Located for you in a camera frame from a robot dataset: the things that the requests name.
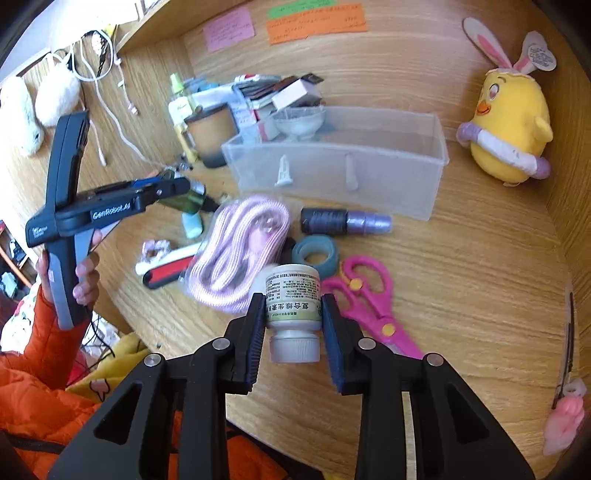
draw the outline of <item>orange sticky note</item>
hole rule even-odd
[[[269,43],[299,40],[328,33],[367,32],[361,4],[315,8],[267,22]]]

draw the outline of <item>teal adhesive tape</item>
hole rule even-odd
[[[319,264],[308,263],[305,259],[311,254],[326,254],[326,260]],[[293,263],[314,267],[320,274],[320,279],[332,277],[339,266],[339,251],[335,241],[328,235],[305,236],[295,244],[291,252]]]

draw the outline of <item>pink scissors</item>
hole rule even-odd
[[[379,273],[384,284],[384,292],[377,293],[369,288],[365,277],[354,272],[357,265],[364,265]],[[392,315],[392,295],[394,285],[388,269],[383,263],[366,255],[355,255],[343,262],[343,274],[348,279],[330,277],[322,282],[322,293],[340,290],[349,302],[349,308],[341,310],[343,317],[357,321],[378,342],[383,343],[395,353],[422,359],[423,353],[404,331],[400,322]],[[358,299],[363,297],[371,310]]]

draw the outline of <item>silver screw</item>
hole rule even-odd
[[[216,350],[225,350],[226,348],[228,348],[230,346],[230,340],[228,340],[225,337],[221,337],[221,338],[216,338],[213,343],[212,346],[216,349]]]
[[[439,353],[430,353],[427,355],[427,363],[434,367],[440,367],[443,365],[443,357]]]
[[[155,367],[162,361],[162,357],[157,353],[151,353],[144,358],[144,365],[146,367]]]
[[[375,348],[375,340],[372,338],[364,337],[362,338],[358,344],[361,350],[373,350]]]

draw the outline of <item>clear plastic bag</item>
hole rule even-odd
[[[226,313],[243,313],[256,275],[281,253],[302,203],[253,194],[224,203],[207,232],[207,247],[181,277],[190,297]]]

